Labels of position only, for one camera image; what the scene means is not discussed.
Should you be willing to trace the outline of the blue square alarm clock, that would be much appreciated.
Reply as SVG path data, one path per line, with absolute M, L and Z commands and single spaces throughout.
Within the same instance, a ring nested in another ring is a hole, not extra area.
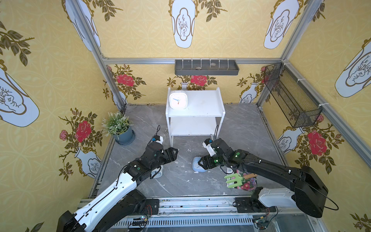
M 201 160 L 201 157 L 195 157 L 193 159 L 193 163 L 192 163 L 192 169 L 195 171 L 195 172 L 206 172 L 206 170 L 201 167 L 198 162 Z

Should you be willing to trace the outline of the white twin-bell clock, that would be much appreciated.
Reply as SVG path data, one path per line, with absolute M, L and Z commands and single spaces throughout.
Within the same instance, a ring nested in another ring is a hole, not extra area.
M 152 170 L 150 177 L 152 179 L 154 178 L 160 178 L 163 174 L 163 165 L 161 165 L 159 168 Z

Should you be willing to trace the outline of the white square alarm clock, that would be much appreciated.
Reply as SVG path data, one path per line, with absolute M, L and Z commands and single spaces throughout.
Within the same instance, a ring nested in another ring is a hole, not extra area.
M 188 96 L 184 90 L 174 90 L 169 95 L 169 105 L 174 110 L 183 110 L 187 108 Z

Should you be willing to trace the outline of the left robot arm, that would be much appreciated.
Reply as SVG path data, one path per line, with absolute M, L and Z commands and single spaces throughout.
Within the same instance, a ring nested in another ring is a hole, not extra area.
M 141 213 L 146 197 L 137 186 L 150 178 L 153 170 L 175 161 L 178 152 L 175 148 L 164 149 L 159 142 L 151 142 L 143 155 L 129 162 L 100 195 L 75 213 L 66 211 L 62 214 L 57 231 L 106 232 L 122 218 Z

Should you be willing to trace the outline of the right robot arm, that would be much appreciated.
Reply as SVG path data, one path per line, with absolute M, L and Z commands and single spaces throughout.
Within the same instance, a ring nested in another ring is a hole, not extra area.
M 234 171 L 239 170 L 265 177 L 294 192 L 291 198 L 303 213 L 314 218 L 323 216 L 328 189 L 311 167 L 284 166 L 257 157 L 245 150 L 233 150 L 221 138 L 215 141 L 206 139 L 203 147 L 209 153 L 199 161 L 203 169 L 226 166 Z

